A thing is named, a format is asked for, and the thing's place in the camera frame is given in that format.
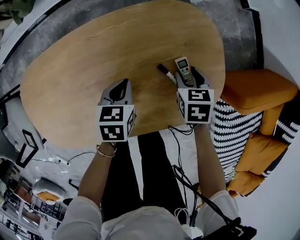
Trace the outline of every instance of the oval table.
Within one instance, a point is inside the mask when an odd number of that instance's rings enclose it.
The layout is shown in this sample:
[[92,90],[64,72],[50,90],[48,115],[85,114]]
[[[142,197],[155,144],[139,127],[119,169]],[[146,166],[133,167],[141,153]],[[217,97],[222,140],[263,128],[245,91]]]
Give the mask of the oval table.
[[184,124],[176,86],[157,70],[175,74],[174,60],[187,56],[215,90],[225,83],[220,34],[191,4],[156,0],[101,16],[57,41],[26,69],[21,83],[24,109],[40,134],[63,148],[93,146],[101,94],[114,82],[132,84],[136,122],[131,136]]

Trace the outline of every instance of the bracelet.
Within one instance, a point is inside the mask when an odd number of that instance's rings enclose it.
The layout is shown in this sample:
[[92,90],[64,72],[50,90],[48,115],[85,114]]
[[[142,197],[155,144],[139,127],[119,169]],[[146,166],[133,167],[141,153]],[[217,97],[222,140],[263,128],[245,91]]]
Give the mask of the bracelet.
[[113,155],[112,156],[108,156],[108,155],[100,152],[99,147],[100,147],[100,145],[97,144],[96,145],[97,153],[99,153],[101,156],[106,157],[106,158],[113,158],[115,156],[115,152],[117,151],[117,148],[114,148]]

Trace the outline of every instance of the white sleeve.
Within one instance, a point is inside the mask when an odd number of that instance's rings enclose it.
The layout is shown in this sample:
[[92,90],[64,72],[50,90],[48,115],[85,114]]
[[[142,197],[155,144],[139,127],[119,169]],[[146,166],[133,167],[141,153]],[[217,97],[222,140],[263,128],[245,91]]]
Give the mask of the white sleeve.
[[90,199],[78,196],[72,200],[54,240],[100,240],[102,225],[99,207]]
[[[210,200],[230,219],[239,217],[238,207],[226,190],[217,192]],[[225,221],[205,203],[198,212],[195,225],[202,230],[204,236],[207,236],[224,226]]]

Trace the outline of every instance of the orange cushion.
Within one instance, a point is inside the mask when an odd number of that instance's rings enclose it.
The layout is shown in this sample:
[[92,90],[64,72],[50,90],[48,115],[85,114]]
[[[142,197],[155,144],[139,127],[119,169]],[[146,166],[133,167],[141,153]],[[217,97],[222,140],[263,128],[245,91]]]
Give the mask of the orange cushion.
[[250,171],[260,175],[286,148],[287,145],[283,142],[250,133],[244,152],[235,170]]
[[274,128],[276,126],[277,120],[281,113],[284,104],[270,108],[263,112],[263,118],[261,126],[259,127],[259,132],[263,135],[270,136],[273,135]]
[[226,72],[222,99],[240,114],[264,111],[292,100],[298,87],[267,69]]
[[247,195],[264,181],[264,178],[251,172],[237,172],[236,178],[229,182],[227,190]]

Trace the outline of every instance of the white remote control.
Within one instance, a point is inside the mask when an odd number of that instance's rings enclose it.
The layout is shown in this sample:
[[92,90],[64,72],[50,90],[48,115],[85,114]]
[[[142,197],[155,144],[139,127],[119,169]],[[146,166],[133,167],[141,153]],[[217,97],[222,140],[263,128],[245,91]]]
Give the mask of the white remote control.
[[182,58],[178,58],[175,60],[176,66],[178,68],[178,70],[180,71],[184,81],[188,84],[188,85],[195,85],[195,81],[194,81],[194,77],[192,75],[191,72],[191,68],[188,64],[188,59],[187,57],[182,57]]

